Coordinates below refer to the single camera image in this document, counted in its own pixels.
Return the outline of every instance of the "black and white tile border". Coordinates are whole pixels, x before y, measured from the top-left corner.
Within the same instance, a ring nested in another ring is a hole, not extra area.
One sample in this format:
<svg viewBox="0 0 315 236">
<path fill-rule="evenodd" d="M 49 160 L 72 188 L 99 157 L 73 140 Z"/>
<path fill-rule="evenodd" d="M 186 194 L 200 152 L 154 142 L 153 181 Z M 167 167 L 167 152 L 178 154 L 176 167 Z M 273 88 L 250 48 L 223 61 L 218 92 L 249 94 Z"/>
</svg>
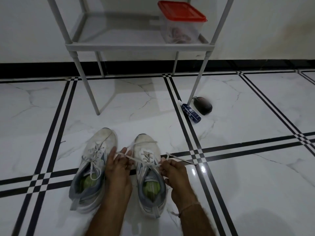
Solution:
<svg viewBox="0 0 315 236">
<path fill-rule="evenodd" d="M 297 72 L 303 78 L 311 83 L 315 81 L 309 78 L 303 71 L 256 71 L 256 72 L 246 72 L 246 74 L 263 74 L 263 73 L 291 73 Z M 176 74 L 177 76 L 194 76 L 196 74 Z M 273 111 L 273 113 L 286 125 L 286 127 L 292 132 L 290 136 L 283 136 L 270 139 L 262 139 L 258 141 L 250 141 L 245 143 L 236 143 L 218 147 L 209 147 L 202 149 L 199 140 L 195 134 L 195 131 L 191 125 L 190 119 L 183 114 L 181 108 L 177 104 L 177 100 L 180 100 L 179 93 L 176 89 L 175 83 L 172 80 L 170 74 L 163 75 L 141 75 L 141 76 L 119 76 L 119 77 L 88 77 L 88 79 L 114 79 L 114 78 L 148 78 L 148 77 L 163 77 L 171 96 L 176 114 L 178 116 L 183 134 L 185 136 L 189 151 L 172 153 L 178 157 L 185 157 L 191 163 L 196 164 L 196 171 L 199 176 L 200 182 L 202 184 L 204 193 L 208 200 L 211 212 L 213 214 L 215 224 L 218 228 L 218 232 L 221 236 L 226 235 L 226 230 L 229 230 L 231 235 L 238 235 L 234 224 L 230 218 L 227 211 L 221 193 L 218 186 L 213 178 L 209 165 L 206 162 L 215 161 L 225 158 L 238 157 L 243 155 L 255 154 L 265 151 L 272 151 L 276 149 L 288 148 L 293 146 L 305 146 L 314 156 L 315 156 L 315 139 L 308 139 L 307 137 L 312 137 L 315 132 L 302 133 L 293 123 L 246 77 L 246 75 L 241 71 L 236 72 L 224 72 L 224 73 L 204 73 L 204 75 L 238 75 L 242 80 L 262 99 L 262 101 Z M 59 145 L 61 137 L 63 135 L 65 123 L 73 99 L 73 95 L 76 89 L 77 81 L 80 81 L 79 77 L 72 78 L 49 78 L 49 79 L 14 79 L 14 80 L 0 80 L 1 83 L 19 83 L 19 82 L 42 82 L 42 81 L 66 81 L 64 91 L 61 95 L 59 105 L 57 107 L 55 116 L 53 118 L 49 133 L 47 135 L 45 144 L 43 146 L 42 153 L 39 157 L 34 175 L 17 177 L 12 179 L 6 179 L 0 181 L 0 198 L 8 197 L 12 195 L 25 194 L 25 199 L 22 204 L 20 213 L 18 215 L 16 224 L 12 235 L 19 235 L 25 215 L 28 211 L 28 206 L 31 201 L 32 196 L 36 197 L 36 203 L 31 212 L 31 219 L 29 221 L 27 235 L 34 235 L 37 220 L 41 211 L 42 203 L 44 201 L 45 192 L 47 190 L 54 190 L 62 187 L 68 187 L 71 184 L 72 178 L 77 172 L 77 168 L 53 171 L 56 156 L 59 150 Z M 225 150 L 232 149 L 233 152 L 225 153 Z M 209 178 L 212 189 L 209 189 L 205 181 L 203 170 Z M 213 201 L 215 197 L 219 204 L 219 208 L 215 206 Z M 223 213 L 224 219 L 219 217 L 218 210 Z M 228 229 L 224 228 L 222 225 L 222 220 L 225 220 Z"/>
</svg>

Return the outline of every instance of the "blue bottle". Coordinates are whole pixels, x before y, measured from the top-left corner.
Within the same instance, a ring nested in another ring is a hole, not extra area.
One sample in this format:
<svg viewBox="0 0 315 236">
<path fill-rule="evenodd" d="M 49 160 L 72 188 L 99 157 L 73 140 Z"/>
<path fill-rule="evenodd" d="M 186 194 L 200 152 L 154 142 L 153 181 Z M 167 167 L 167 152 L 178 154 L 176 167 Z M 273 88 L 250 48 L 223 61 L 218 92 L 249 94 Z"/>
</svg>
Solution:
<svg viewBox="0 0 315 236">
<path fill-rule="evenodd" d="M 184 113 L 188 115 L 188 117 L 194 122 L 199 123 L 201 120 L 201 117 L 186 103 L 183 103 L 182 101 L 178 100 L 181 108 L 183 109 Z"/>
</svg>

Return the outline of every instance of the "red lid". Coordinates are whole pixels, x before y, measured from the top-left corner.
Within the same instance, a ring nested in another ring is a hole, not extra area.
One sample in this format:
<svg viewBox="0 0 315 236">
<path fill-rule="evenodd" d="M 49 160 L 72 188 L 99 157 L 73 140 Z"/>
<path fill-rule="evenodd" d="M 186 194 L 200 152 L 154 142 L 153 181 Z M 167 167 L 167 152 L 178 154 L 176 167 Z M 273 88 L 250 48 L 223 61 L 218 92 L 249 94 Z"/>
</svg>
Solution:
<svg viewBox="0 0 315 236">
<path fill-rule="evenodd" d="M 206 22 L 207 18 L 187 2 L 159 1 L 158 6 L 171 21 Z"/>
</svg>

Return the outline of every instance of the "white shelf rack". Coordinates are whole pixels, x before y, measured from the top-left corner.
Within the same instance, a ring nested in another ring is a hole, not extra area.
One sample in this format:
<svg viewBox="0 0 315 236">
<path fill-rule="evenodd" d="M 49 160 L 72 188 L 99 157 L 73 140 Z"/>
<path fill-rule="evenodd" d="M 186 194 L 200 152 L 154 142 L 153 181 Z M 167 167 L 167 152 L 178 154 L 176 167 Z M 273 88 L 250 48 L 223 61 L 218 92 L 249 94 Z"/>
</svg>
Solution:
<svg viewBox="0 0 315 236">
<path fill-rule="evenodd" d="M 203 60 L 203 64 L 200 68 L 198 77 L 188 100 L 188 104 L 190 104 L 233 1 L 234 0 L 227 1 L 212 40 L 209 42 L 202 34 L 200 34 L 198 42 L 194 44 L 165 43 L 160 33 L 160 22 L 158 16 L 136 13 L 87 12 L 83 0 L 79 0 L 82 13 L 78 17 L 73 31 L 69 34 L 56 1 L 48 0 L 48 3 L 65 40 L 65 46 L 69 51 L 70 56 L 73 58 L 73 61 L 83 80 L 95 112 L 99 115 L 100 111 L 78 59 L 78 51 L 95 52 L 102 77 L 105 76 L 100 64 L 100 51 L 176 51 L 173 74 L 176 70 L 179 51 L 205 51 L 206 55 Z"/>
</svg>

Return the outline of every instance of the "black baseboard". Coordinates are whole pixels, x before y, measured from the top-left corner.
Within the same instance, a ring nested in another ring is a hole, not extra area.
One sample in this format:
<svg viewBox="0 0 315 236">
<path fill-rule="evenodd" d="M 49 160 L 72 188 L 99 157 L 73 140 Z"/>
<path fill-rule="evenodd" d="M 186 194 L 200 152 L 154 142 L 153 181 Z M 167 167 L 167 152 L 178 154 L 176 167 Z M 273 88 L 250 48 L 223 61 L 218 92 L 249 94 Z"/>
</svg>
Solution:
<svg viewBox="0 0 315 236">
<path fill-rule="evenodd" d="M 202 60 L 179 60 L 176 72 L 198 72 Z M 97 62 L 81 62 L 85 75 L 100 75 Z M 105 61 L 106 75 L 171 73 L 173 60 Z M 245 71 L 315 68 L 315 60 L 209 60 L 205 71 Z M 69 77 L 79 73 L 73 62 L 2 63 L 0 78 Z"/>
</svg>

